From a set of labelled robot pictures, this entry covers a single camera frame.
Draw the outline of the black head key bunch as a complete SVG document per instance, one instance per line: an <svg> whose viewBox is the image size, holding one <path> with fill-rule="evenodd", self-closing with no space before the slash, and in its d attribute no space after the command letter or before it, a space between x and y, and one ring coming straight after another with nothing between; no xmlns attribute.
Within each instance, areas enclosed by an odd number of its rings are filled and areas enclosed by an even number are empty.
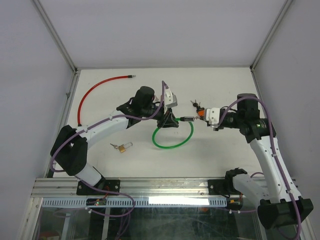
<svg viewBox="0 0 320 240"><path fill-rule="evenodd" d="M200 104L199 103L197 103L197 100L195 99L194 101L190 101L191 103L192 103L192 106L194 107L194 108L196 108L196 110L197 111L200 111L201 109L202 109L202 107L200 106Z"/></svg>

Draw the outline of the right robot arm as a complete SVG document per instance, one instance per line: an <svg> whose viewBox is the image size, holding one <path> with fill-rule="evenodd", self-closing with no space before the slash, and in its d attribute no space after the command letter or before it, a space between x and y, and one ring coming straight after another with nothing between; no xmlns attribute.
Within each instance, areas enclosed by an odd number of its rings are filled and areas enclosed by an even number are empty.
<svg viewBox="0 0 320 240"><path fill-rule="evenodd" d="M314 206L311 199L302 197L287 170L263 101L255 94L241 93L226 109L205 109L203 119L215 130L239 130L256 155L267 185L264 190L244 169L235 168L225 173L219 190L228 194L242 193L255 206L267 230L290 225L300 230Z"/></svg>

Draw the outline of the green cable lock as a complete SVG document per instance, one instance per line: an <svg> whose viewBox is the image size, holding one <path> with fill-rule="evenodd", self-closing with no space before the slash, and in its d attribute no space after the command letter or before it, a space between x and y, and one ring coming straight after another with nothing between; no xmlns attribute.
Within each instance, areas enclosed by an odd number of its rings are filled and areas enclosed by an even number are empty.
<svg viewBox="0 0 320 240"><path fill-rule="evenodd" d="M176 117L178 123L188 123L189 125L189 134L185 138L178 137L174 139L175 136L173 134L166 136L162 134L165 131L165 128L156 127L151 135L151 141L154 146L162 150L172 150L179 147L182 147L186 143L188 143L194 135L195 127L194 121L195 118L191 116L182 116Z"/></svg>

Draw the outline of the orange black padlock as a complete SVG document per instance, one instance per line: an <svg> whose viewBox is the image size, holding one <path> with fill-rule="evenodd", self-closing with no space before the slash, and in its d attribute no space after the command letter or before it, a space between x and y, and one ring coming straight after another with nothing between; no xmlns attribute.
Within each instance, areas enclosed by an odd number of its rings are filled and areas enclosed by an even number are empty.
<svg viewBox="0 0 320 240"><path fill-rule="evenodd" d="M197 114L199 117L203 117L205 114L205 109L204 108L200 108L197 110Z"/></svg>

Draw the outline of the small brass padlock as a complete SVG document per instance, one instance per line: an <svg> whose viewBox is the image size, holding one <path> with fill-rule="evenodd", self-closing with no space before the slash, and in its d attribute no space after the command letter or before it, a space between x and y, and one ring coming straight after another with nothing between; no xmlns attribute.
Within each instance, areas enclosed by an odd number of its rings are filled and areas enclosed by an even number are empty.
<svg viewBox="0 0 320 240"><path fill-rule="evenodd" d="M133 143L132 142L128 142L125 144L122 144L120 146L118 146L118 150L120 153L124 153L128 148L132 147Z"/></svg>

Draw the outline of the small padlock keys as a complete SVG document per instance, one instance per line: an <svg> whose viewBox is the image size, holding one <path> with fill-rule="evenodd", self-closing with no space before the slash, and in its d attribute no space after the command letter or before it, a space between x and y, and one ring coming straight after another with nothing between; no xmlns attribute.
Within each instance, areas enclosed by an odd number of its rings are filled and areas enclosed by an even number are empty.
<svg viewBox="0 0 320 240"><path fill-rule="evenodd" d="M114 149L118 149L118 148L119 148L119 146L116 145L116 144L112 144L112 143L111 143L110 145L113 146Z"/></svg>

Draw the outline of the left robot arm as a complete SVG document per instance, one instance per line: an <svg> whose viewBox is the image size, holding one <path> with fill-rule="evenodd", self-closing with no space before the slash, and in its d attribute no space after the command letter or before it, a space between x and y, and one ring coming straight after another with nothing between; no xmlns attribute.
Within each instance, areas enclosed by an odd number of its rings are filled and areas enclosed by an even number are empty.
<svg viewBox="0 0 320 240"><path fill-rule="evenodd" d="M176 95L164 83L159 103L155 102L155 97L152 88L142 86L134 97L118 106L107 118L77 128L64 126L50 151L50 161L57 162L61 171L87 184L87 188L93 194L106 191L106 179L87 161L89 148L141 121L156 120L158 128L177 128L179 123L172 111L178 105Z"/></svg>

